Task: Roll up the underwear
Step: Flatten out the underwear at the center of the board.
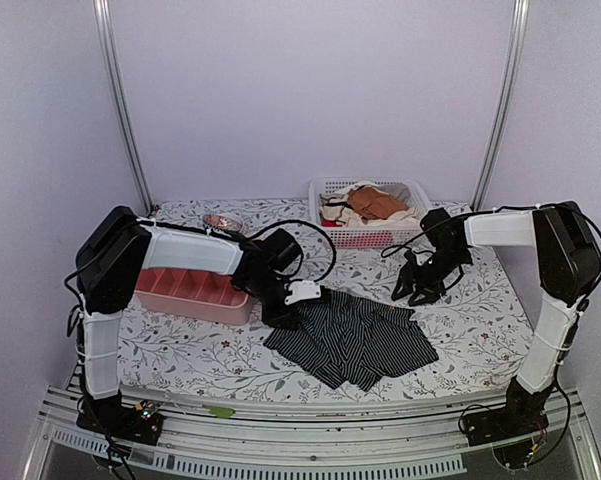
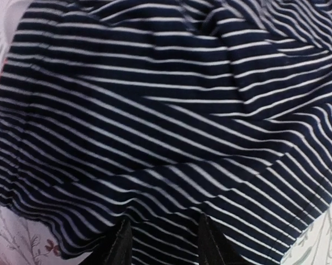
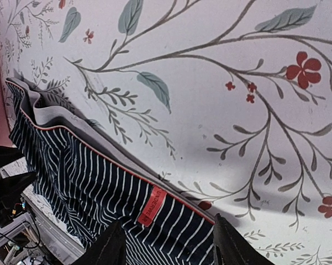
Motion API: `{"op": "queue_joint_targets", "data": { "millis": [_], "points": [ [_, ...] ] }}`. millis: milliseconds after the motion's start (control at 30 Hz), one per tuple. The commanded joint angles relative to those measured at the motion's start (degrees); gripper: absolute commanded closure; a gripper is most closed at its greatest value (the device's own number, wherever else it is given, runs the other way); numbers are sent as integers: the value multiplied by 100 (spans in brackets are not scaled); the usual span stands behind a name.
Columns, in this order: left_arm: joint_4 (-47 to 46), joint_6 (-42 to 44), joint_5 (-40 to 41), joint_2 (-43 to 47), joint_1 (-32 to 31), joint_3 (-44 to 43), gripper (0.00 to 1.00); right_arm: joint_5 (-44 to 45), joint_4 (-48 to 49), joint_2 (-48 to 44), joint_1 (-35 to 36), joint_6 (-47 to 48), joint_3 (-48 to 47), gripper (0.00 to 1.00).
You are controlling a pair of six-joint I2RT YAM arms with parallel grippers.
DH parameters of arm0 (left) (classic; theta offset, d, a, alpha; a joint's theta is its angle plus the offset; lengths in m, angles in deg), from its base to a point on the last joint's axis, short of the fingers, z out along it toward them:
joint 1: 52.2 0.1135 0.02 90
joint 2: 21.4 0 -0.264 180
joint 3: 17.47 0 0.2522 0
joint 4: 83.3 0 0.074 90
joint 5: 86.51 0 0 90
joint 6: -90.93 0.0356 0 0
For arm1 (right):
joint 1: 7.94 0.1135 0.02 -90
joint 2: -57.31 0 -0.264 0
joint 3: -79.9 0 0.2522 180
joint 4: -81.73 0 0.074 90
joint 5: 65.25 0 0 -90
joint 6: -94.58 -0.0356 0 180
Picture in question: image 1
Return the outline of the navy striped underwear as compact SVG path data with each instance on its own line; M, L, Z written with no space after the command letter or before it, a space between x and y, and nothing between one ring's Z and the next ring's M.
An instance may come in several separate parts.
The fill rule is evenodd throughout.
M367 392L439 360L412 309L332 291L298 312L300 328L275 329L264 346L331 389L348 382Z

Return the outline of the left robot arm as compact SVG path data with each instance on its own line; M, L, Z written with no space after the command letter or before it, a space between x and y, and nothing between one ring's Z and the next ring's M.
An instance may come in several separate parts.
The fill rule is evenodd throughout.
M241 234L143 219L125 206L114 208L76 255L65 287L77 299L82 318L83 375L95 399L91 419L108 434L128 426L128 412L112 397L119 392L118 334L141 271L171 268L228 276L262 305L262 321L272 328L299 326L297 309L278 275L278 251Z

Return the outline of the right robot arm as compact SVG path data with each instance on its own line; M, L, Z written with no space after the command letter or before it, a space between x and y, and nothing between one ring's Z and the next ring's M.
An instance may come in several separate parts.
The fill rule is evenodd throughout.
M421 234L432 247L418 261L409 241L385 248L389 257L403 252L393 299L407 297L412 306L437 301L445 279L471 264L478 247L529 247L537 258L541 310L526 357L509 391L527 397L552 389L560 361L589 297L601 282L601 231L574 201L535 206L502 206L491 211L451 216L443 208L429 211Z

